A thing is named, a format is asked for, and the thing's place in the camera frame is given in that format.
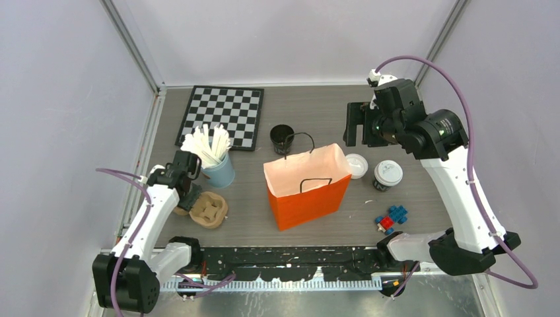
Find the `white sip lid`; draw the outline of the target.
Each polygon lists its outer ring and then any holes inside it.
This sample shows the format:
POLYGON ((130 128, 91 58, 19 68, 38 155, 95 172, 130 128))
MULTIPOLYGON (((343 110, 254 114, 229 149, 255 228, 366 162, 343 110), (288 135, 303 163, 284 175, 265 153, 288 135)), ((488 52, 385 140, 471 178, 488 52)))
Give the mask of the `white sip lid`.
POLYGON ((394 187, 402 181, 403 169, 393 160, 383 160, 375 166, 374 178, 385 185, 394 187))

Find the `orange paper bag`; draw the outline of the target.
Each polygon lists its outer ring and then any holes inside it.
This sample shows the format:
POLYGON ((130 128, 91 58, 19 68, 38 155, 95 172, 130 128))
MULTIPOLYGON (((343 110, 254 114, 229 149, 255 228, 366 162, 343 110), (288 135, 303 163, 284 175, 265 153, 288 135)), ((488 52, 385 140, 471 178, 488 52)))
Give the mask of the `orange paper bag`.
POLYGON ((279 230, 336 212, 351 181, 351 168, 337 143, 282 155, 263 164, 263 173, 279 230))

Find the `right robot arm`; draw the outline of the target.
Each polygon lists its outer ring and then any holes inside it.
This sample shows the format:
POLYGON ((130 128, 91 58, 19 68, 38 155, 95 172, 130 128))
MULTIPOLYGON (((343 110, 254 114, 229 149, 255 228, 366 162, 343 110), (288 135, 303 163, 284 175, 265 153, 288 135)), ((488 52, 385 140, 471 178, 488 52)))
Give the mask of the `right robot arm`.
POLYGON ((492 211, 483 216, 468 172, 468 136, 460 118, 440 109, 428 114, 413 81, 383 75, 368 81, 370 103, 347 105, 343 140, 356 145, 358 126, 369 147, 399 145, 428 172, 444 203, 451 227, 429 234, 390 230, 376 246, 378 265, 393 271, 404 261, 430 262, 452 275, 487 273, 496 256, 520 245, 515 232, 505 230, 492 211))

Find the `white cup lid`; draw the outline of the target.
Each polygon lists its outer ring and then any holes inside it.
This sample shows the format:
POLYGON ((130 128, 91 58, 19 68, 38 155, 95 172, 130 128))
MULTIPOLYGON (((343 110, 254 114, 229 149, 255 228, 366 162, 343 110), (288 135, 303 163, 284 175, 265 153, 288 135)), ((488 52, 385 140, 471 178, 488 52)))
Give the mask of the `white cup lid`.
POLYGON ((365 157, 356 153, 345 156, 350 168, 353 180, 362 178, 368 172, 368 162, 365 157))

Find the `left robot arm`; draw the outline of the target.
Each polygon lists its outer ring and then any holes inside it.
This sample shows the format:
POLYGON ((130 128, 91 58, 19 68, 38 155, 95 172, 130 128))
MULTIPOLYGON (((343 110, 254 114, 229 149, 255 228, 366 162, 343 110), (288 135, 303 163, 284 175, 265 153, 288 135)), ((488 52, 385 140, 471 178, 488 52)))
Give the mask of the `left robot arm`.
POLYGON ((203 263, 199 240, 183 236, 171 238, 157 255, 155 244, 163 226, 191 191, 201 170, 201 159, 187 151, 176 151, 174 160, 156 165, 148 176, 110 168, 98 171, 113 175, 137 188, 144 200, 130 227, 108 254, 99 254, 92 263, 98 303, 116 316, 150 313, 158 300, 160 286, 184 270, 197 272, 203 263))

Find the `black paper cup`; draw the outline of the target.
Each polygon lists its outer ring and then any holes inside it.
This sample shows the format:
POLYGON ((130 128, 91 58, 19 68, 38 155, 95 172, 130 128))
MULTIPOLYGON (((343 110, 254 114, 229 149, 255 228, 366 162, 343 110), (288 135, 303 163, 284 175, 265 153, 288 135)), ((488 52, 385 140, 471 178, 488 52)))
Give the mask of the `black paper cup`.
POLYGON ((294 133, 295 131, 293 128, 286 124, 279 124, 271 129, 269 137, 273 144, 273 150, 276 154, 289 154, 294 139, 294 133))
POLYGON ((387 192, 389 189, 393 188, 393 186, 385 185, 376 178, 373 178, 372 185, 376 190, 380 192, 387 192))

